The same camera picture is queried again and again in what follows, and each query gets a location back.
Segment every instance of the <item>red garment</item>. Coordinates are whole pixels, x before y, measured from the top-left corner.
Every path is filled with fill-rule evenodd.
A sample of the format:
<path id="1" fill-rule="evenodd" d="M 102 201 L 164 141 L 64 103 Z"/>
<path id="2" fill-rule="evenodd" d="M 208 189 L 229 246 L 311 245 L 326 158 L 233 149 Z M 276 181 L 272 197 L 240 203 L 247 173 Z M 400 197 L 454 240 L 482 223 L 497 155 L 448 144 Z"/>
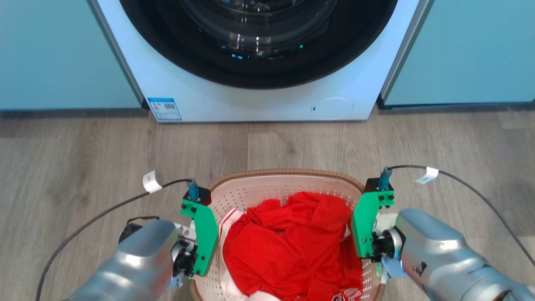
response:
<path id="1" fill-rule="evenodd" d="M 232 225 L 223 257 L 246 295 L 331 301 L 341 289 L 363 287 L 353 240 L 343 239 L 350 220 L 345 201 L 331 195 L 300 192 L 284 206 L 267 200 Z"/>

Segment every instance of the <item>laundry basket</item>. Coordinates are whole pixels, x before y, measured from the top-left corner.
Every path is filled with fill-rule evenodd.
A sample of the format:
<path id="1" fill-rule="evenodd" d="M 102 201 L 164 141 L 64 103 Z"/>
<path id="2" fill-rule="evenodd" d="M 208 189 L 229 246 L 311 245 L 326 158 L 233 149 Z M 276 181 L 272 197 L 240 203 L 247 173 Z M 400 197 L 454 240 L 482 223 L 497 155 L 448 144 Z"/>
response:
<path id="1" fill-rule="evenodd" d="M 289 196 L 300 191 L 336 195 L 355 208 L 362 196 L 364 186 L 343 174 L 305 169 L 273 169 L 242 172 L 218 179 L 211 187 L 212 208 L 219 223 L 232 208 L 246 211 L 266 199 L 286 202 Z M 196 301 L 225 301 L 219 283 L 219 266 L 222 258 L 216 251 L 210 271 L 205 277 L 195 277 L 191 284 Z M 377 265 L 369 259 L 362 261 L 364 290 L 361 300 L 379 301 L 383 298 L 385 285 L 380 283 Z"/>

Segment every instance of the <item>energy label sticker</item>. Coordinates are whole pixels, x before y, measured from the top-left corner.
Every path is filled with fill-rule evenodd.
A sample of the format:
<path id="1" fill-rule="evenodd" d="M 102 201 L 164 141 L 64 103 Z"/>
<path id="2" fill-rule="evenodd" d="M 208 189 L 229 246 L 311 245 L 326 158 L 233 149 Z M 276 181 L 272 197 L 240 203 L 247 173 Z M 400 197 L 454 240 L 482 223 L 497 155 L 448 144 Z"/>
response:
<path id="1" fill-rule="evenodd" d="M 182 121 L 173 98 L 147 98 L 154 117 L 159 122 Z"/>

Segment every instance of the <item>teal cabinet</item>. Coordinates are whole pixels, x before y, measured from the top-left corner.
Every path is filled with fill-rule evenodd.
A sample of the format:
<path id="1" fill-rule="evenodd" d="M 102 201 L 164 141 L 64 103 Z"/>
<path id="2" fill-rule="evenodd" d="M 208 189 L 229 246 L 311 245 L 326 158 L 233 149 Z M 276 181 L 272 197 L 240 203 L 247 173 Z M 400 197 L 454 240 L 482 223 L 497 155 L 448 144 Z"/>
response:
<path id="1" fill-rule="evenodd" d="M 2 0 L 0 110 L 140 108 L 85 0 Z"/>
<path id="2" fill-rule="evenodd" d="M 384 104 L 533 101 L 534 16 L 534 0 L 434 0 Z"/>

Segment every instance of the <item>front-load washing machine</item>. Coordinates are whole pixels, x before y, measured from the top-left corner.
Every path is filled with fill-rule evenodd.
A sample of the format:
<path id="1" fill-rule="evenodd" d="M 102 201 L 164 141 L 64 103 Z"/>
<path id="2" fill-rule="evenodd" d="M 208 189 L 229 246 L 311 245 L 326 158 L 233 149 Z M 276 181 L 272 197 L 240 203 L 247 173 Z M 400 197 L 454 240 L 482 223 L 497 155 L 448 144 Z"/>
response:
<path id="1" fill-rule="evenodd" d="M 365 120 L 419 0 L 93 0 L 159 122 Z"/>

